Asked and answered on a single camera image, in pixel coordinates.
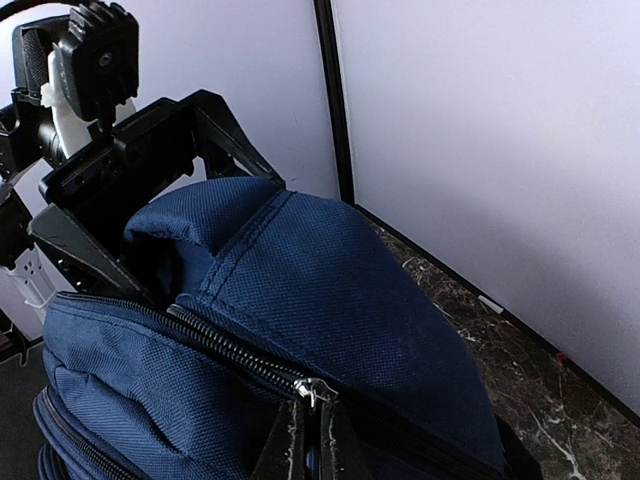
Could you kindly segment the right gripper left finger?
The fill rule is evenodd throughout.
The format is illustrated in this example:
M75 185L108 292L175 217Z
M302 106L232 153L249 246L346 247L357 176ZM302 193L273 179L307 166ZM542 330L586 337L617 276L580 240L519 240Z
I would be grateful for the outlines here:
M254 468L258 480L306 478L305 407L299 401L283 402Z

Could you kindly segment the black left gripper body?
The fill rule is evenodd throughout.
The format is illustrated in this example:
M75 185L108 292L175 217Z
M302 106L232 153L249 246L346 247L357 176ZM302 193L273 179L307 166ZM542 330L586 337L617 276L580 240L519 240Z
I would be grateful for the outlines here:
M224 106L207 90L179 101L161 98L46 175L40 193L89 230L121 230L149 200L192 176L196 159L207 179L217 176L225 155L205 136L204 113Z

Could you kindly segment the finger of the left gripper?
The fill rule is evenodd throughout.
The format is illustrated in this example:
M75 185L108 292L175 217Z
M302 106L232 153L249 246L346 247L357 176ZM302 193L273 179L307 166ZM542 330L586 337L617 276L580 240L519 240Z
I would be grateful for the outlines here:
M228 106L193 102L194 143L207 179L251 176L285 189L284 179L249 141Z
M29 222L28 234L78 291L155 302L149 290L63 208L48 205Z

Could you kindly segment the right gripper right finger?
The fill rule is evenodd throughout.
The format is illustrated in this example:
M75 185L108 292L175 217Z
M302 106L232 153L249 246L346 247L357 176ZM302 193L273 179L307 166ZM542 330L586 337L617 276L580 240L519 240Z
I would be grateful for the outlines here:
M321 408L319 478L372 479L348 413L339 401Z

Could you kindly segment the navy blue student backpack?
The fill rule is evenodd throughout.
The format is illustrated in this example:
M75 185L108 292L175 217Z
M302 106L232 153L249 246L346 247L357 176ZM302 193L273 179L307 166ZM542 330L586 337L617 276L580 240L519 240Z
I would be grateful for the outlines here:
M259 178L166 193L121 237L158 305L61 293L34 402L42 479L255 479L283 402L319 478L341 402L372 479L538 479L462 338L348 205Z

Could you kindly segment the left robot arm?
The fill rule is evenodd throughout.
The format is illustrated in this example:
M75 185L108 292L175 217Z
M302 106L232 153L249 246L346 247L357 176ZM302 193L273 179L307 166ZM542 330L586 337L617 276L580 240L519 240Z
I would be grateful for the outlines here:
M73 1L17 26L1 111L1 271L43 314L51 261L82 292L161 304L120 261L128 220L201 159L208 178L281 176L225 100L200 90L137 109L139 26L122 6Z

